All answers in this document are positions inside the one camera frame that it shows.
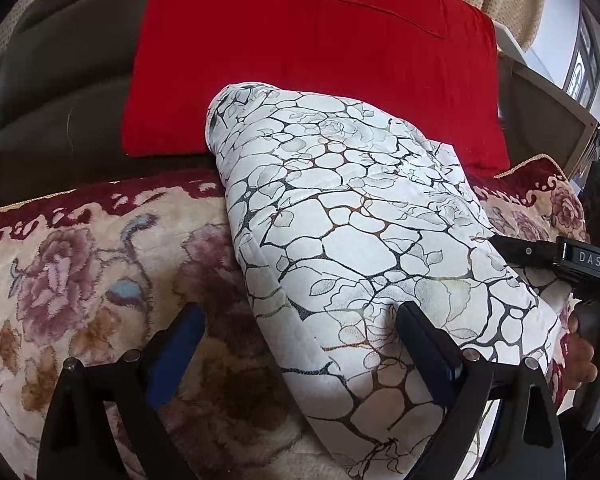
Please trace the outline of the right hand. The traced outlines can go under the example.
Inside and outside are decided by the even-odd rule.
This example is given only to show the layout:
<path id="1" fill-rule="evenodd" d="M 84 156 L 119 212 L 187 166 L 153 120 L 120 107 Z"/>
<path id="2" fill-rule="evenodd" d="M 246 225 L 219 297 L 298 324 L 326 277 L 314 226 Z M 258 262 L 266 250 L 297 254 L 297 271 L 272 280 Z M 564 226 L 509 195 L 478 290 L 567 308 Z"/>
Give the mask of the right hand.
<path id="1" fill-rule="evenodd" d="M 567 390 L 577 390 L 594 382 L 598 369 L 593 364 L 594 347 L 580 336 L 579 321 L 573 313 L 568 320 L 567 355 L 562 372 L 562 384 Z"/>

